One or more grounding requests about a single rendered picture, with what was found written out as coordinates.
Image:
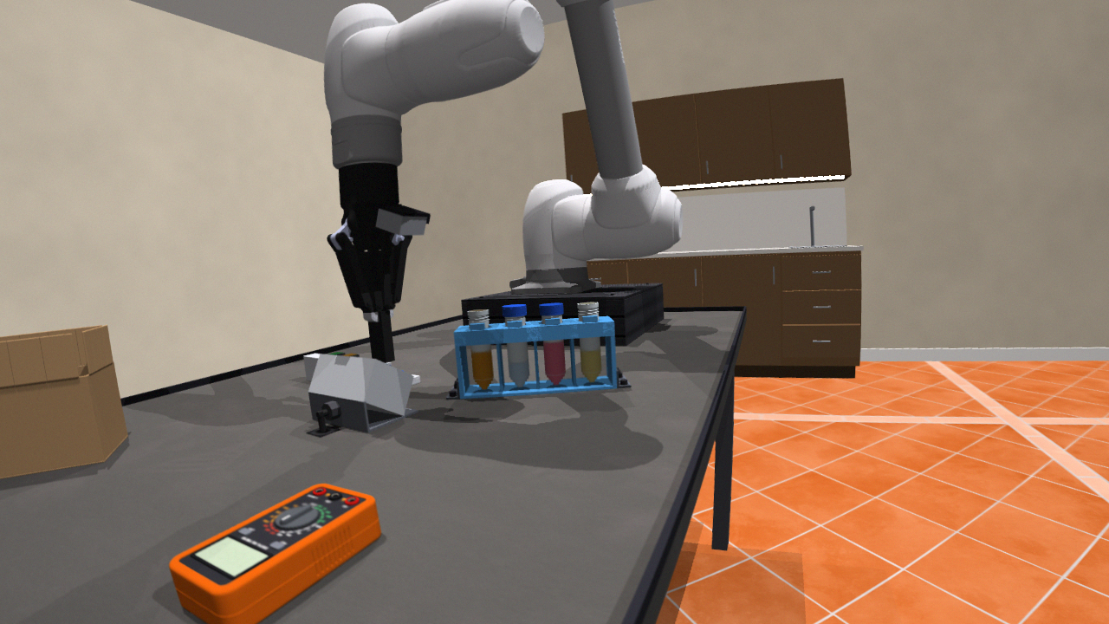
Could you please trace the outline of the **dark grey table edge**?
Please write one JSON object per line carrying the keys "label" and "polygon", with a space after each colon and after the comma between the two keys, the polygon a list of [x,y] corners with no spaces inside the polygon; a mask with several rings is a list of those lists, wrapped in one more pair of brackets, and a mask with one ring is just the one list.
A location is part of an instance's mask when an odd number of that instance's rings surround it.
{"label": "dark grey table edge", "polygon": [[[667,557],[671,550],[671,545],[676,538],[676,530],[680,526],[680,522],[683,516],[683,512],[688,504],[689,497],[691,494],[692,487],[696,482],[698,467],[701,466],[702,458],[704,458],[704,451],[708,446],[710,429],[712,429],[714,421],[716,421],[718,406],[720,406],[720,400],[723,396],[723,390],[726,386],[726,379],[731,370],[731,364],[736,354],[737,336],[740,336],[743,327],[743,317],[746,315],[746,307],[676,307],[676,308],[663,308],[663,311],[743,311],[740,323],[737,323],[736,337],[731,345],[731,350],[726,358],[726,364],[724,365],[723,374],[718,381],[716,395],[714,395],[712,403],[710,403],[710,410],[704,422],[704,429],[702,429],[700,436],[698,436],[696,449],[690,459],[688,470],[682,479],[680,489],[678,489],[676,500],[674,500],[671,507],[665,525],[661,530],[660,538],[657,541],[652,556],[648,563],[645,572],[641,577],[640,584],[635,591],[634,597],[631,601],[630,607],[627,608],[625,618],[621,624],[642,624],[643,618],[648,612],[650,601],[652,601],[655,586],[658,585],[658,580],[660,580],[663,566],[665,565]],[[391,331],[391,336],[405,335],[405,333],[413,333],[416,330],[423,330],[423,328],[430,328],[433,325],[439,325],[442,323],[454,323],[456,320],[462,319],[462,315],[446,317],[446,319],[425,323],[421,325],[413,325],[410,328],[403,328],[403,330]],[[362,345],[365,342],[372,342],[372,337],[364,337],[364,339],[343,342],[338,345],[332,345],[328,348],[322,348],[321,350],[314,350],[311,352],[335,352],[338,350],[344,350],[344,348],[355,347],[355,345]],[[163,396],[167,393],[177,393],[179,391],[186,390],[186,388],[194,388],[199,386],[206,386],[206,383],[217,382],[217,380],[227,380],[228,378],[236,378],[240,375],[253,374],[260,370],[267,370],[271,367],[277,367],[277,365],[289,364],[294,361],[304,360],[302,357],[311,352],[301,352],[297,355],[289,356],[289,358],[282,358],[279,360],[274,360],[264,364],[250,365],[250,367],[240,368],[240,370],[228,371],[226,374],[217,374],[208,376],[208,378],[202,378],[199,380],[189,380],[189,382],[177,383],[176,386],[169,386],[163,388],[156,388],[156,390],[149,391],[146,393],[135,393],[132,396],[124,396],[121,398],[122,406],[130,406],[139,402],[140,400],[149,400],[156,398],[156,396]]]}

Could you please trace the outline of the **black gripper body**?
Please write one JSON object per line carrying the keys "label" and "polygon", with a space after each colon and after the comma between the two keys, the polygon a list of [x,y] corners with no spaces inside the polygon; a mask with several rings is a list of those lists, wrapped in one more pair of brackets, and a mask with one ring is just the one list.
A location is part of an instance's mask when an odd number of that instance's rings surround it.
{"label": "black gripper body", "polygon": [[373,219],[373,206],[379,203],[399,203],[399,167],[388,163],[360,163],[338,168],[340,226],[347,218],[358,250],[369,250],[366,224]]}

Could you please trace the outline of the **orange digital multimeter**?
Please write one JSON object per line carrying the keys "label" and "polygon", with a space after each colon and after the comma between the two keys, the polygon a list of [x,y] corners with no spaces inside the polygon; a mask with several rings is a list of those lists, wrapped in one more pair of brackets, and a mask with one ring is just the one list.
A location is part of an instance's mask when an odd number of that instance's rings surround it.
{"label": "orange digital multimeter", "polygon": [[207,624],[257,624],[380,536],[375,498],[317,484],[169,567],[181,607]]}

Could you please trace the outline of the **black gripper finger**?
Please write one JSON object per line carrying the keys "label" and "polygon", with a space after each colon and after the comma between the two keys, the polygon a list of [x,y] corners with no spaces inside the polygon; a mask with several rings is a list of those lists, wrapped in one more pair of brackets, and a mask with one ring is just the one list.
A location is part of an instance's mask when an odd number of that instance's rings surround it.
{"label": "black gripper finger", "polygon": [[386,311],[381,311],[383,295],[377,259],[378,228],[375,226],[375,221],[366,224],[369,250],[358,250],[352,244],[347,218],[340,229],[329,234],[328,244],[337,256],[353,306],[363,309],[364,320],[368,323],[372,359],[387,364],[391,362],[391,351],[389,351]]}
{"label": "black gripper finger", "polygon": [[411,241],[413,236],[397,236],[397,234],[393,234],[391,239],[391,232],[383,231],[383,250],[379,252],[377,257],[383,295],[381,311],[386,311],[386,327],[389,351],[391,351],[391,361],[395,361],[395,358],[393,358],[391,342],[393,309],[395,309],[396,303],[401,300],[405,274],[405,254],[407,254],[407,249],[409,244],[411,244]]}

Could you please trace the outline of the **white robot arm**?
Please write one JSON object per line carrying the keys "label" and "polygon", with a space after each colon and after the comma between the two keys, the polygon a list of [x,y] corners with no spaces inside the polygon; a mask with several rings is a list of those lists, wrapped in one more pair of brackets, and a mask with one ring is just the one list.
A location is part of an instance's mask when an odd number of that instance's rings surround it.
{"label": "white robot arm", "polygon": [[[587,279],[587,260],[652,256],[683,229],[676,194],[642,165],[613,0],[557,3],[599,173],[590,197],[569,180],[537,183],[523,206],[526,276],[509,282],[511,295],[601,288]],[[333,166],[400,166],[405,112],[503,86],[535,67],[543,47],[542,17],[528,0],[440,0],[403,23],[383,6],[345,8],[330,25],[324,61]],[[373,216],[375,228],[397,236],[423,236],[431,222],[430,213],[399,203],[374,205]]]}

